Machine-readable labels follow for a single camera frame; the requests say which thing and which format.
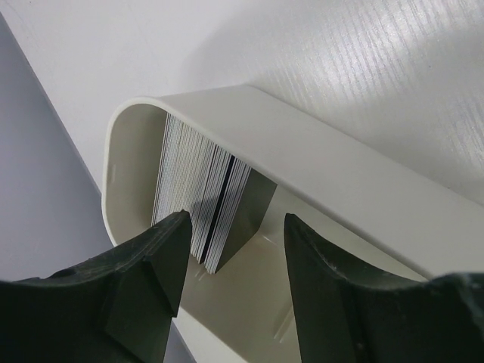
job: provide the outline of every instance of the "gray background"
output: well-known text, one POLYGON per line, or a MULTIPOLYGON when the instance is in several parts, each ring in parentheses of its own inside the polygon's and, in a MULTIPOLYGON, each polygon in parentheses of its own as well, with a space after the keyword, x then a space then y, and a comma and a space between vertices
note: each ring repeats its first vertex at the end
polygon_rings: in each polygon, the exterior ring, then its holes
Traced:
MULTIPOLYGON (((0 236, 0 279, 9 281, 112 247, 101 195, 1 16, 0 236)), ((174 328, 165 361, 192 361, 174 328)))

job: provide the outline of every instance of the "gray floor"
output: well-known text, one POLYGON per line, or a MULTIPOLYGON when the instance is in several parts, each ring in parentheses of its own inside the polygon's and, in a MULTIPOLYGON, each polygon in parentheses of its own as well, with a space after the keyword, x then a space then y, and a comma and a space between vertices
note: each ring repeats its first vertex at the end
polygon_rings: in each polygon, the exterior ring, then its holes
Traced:
MULTIPOLYGON (((112 247, 101 195, 1 16, 0 206, 2 280, 44 278, 112 247)), ((172 326, 165 362, 193 361, 172 326)))

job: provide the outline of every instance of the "white container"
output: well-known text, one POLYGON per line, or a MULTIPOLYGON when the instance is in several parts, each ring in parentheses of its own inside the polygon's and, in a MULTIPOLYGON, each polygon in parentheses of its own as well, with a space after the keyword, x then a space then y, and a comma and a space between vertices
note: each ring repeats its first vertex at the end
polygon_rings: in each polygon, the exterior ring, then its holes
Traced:
POLYGON ((115 246, 150 227, 166 112, 279 185, 259 232, 220 272, 208 275, 189 262, 175 324, 197 362, 300 361, 285 213, 407 278, 422 279, 413 270, 427 277, 482 270, 481 206, 242 85, 136 98, 117 109, 107 134, 102 196, 115 246))

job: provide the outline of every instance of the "stack of paper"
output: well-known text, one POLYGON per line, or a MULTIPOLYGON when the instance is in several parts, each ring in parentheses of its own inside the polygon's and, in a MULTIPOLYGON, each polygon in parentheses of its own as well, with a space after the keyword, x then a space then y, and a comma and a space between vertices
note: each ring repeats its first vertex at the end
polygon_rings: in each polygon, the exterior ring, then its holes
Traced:
POLYGON ((185 209, 191 253, 216 272, 259 229, 276 185, 173 115, 166 118, 153 224, 185 209))

